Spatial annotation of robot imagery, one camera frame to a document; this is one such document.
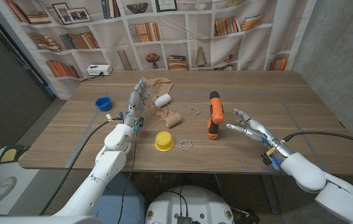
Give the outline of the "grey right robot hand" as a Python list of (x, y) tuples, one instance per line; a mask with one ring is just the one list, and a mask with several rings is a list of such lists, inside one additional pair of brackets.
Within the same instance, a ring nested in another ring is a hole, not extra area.
[(234, 108), (233, 113), (240, 118), (240, 120), (237, 120), (240, 126), (226, 124), (227, 128), (242, 133), (254, 141), (260, 141), (270, 145), (271, 147), (278, 147), (281, 144), (264, 124), (255, 119), (251, 119), (251, 117), (242, 110)]

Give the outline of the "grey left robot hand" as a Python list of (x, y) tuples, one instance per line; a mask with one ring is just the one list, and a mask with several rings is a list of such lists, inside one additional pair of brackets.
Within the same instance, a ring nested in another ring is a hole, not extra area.
[(138, 118), (143, 115), (148, 98), (147, 81), (141, 78), (129, 95), (126, 114), (123, 116), (123, 124), (131, 128), (134, 126)]

